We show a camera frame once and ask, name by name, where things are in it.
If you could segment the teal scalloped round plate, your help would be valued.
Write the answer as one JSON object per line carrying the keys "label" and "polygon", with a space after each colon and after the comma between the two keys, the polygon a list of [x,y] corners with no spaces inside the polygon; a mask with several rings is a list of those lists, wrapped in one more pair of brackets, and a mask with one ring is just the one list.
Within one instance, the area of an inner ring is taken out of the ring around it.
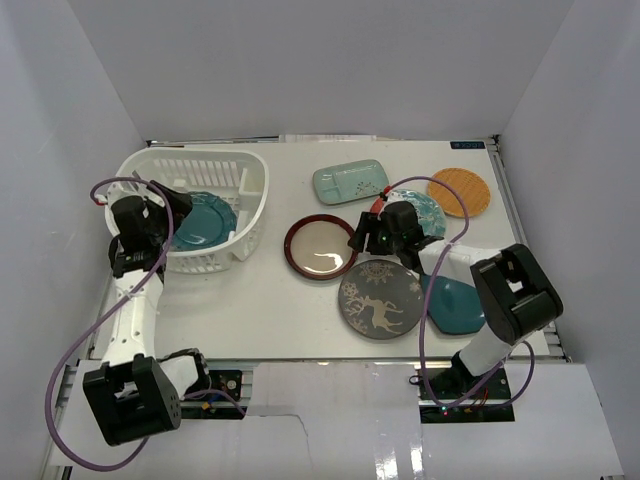
{"label": "teal scalloped round plate", "polygon": [[175,232],[171,250],[196,251],[227,242],[238,221],[232,206],[209,192],[190,192],[189,196],[192,210]]}

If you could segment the red rimmed beige plate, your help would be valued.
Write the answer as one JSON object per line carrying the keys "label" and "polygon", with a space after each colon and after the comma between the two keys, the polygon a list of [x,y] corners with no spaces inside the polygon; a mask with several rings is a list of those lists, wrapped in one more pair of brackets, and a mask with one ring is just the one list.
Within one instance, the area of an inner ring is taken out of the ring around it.
{"label": "red rimmed beige plate", "polygon": [[358,252],[348,242],[355,233],[345,220],[314,214],[295,222],[287,231],[283,250],[289,266],[309,280],[332,280],[345,274]]}

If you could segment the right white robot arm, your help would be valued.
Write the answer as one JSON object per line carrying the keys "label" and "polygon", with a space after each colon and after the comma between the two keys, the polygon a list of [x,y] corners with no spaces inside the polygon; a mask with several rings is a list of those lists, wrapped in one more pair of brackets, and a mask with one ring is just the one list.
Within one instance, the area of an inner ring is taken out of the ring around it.
{"label": "right white robot arm", "polygon": [[526,245],[486,249],[427,235],[407,201],[389,203],[378,213],[362,213],[348,245],[357,252],[395,256],[404,267],[426,276],[426,311],[432,319],[444,308],[439,297],[445,285],[461,284],[471,292],[483,313],[483,324],[446,371],[453,390],[466,399],[484,391],[488,372],[564,310],[559,294]]}

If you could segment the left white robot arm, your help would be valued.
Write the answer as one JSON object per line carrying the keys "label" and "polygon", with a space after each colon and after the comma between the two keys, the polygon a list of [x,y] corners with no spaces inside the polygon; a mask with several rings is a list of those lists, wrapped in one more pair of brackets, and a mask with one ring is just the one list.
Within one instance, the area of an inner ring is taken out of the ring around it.
{"label": "left white robot arm", "polygon": [[116,303],[107,350],[83,391],[106,443],[117,446],[177,429],[184,396],[205,396],[212,377],[196,348],[155,354],[167,249],[191,213],[190,197],[150,181],[103,202],[115,227],[108,258]]}

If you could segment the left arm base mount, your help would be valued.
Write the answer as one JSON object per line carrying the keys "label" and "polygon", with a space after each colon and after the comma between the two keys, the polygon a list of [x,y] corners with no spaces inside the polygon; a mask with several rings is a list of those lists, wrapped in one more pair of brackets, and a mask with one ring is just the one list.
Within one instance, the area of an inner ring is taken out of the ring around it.
{"label": "left arm base mount", "polygon": [[182,418],[242,420],[247,410],[242,395],[243,382],[241,370],[210,369],[207,379],[186,390],[181,403]]}

